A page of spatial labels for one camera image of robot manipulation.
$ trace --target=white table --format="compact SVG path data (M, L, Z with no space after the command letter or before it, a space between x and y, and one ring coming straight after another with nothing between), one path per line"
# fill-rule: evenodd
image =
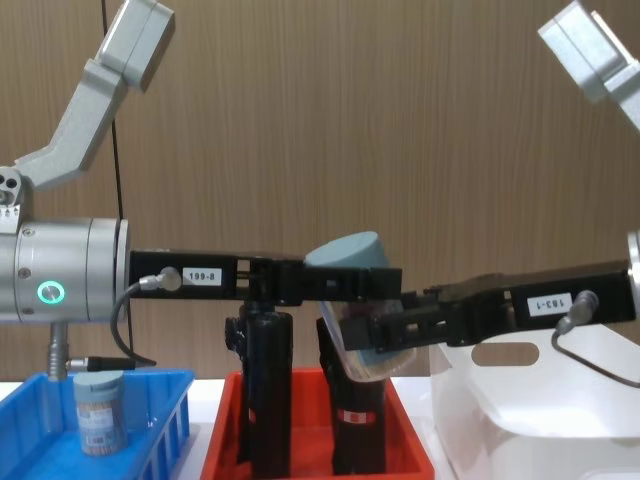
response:
M0 400L19 385L18 382L0 383ZM394 378L393 385L436 469L436 479L455 480L433 424L431 380L429 377ZM191 436L173 472L173 480L200 478L223 387L224 380L196 380L189 388Z

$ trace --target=red plastic tray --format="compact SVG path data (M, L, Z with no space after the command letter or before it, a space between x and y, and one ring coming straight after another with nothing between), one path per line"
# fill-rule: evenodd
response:
M434 470L391 382L387 383L387 473L332 476L329 389L321 369L296 369L292 379L290 478L433 480ZM227 376L201 480L250 480L248 463L237 465L242 375Z

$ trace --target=wood panel background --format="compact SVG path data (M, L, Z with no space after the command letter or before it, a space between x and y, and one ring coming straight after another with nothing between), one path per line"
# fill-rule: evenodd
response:
M49 5L7 3L0 22L14 29ZM109 19L119 3L106 0ZM627 231L640 227L640 137L610 102L589 105L538 38L566 3L167 0L172 45L147 94L130 95L116 119L134 247L304 254L372 229L406 289L624 258ZM640 3L585 4L640 55ZM51 7L37 31L36 60L18 65L14 53L14 68L0 66L10 105L0 118L22 121L9 134L0 128L5 158L45 143L98 45L98 3L65 5L68 15ZM26 35L7 28L0 51ZM40 100L14 93L26 85ZM58 96L59 111L38 114ZM34 121L45 122L37 138ZM101 161L104 171L96 165L71 187L84 193L56 194L56 214L74 214L74 198L86 214L101 214L105 198L115 208L113 194L99 196L99 185L113 185L112 163ZM136 303L136 349L221 376L239 368L223 340L237 307ZM295 362L315 364L318 312L309 304L295 313ZM86 331L74 346L110 348L101 334ZM2 327L0 348L35 348L18 335L31 333Z

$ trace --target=green indicator light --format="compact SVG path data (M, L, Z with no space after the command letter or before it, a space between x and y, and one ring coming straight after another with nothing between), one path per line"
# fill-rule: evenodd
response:
M38 298L47 305L56 305L64 300L64 287L53 280L42 282L38 287Z

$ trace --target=blue plastic tray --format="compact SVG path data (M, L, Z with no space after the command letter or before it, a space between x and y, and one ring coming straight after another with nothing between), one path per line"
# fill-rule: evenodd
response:
M0 480L166 480L189 437L182 370L126 372L129 446L114 455L82 453L72 376L52 383L38 374L0 403Z

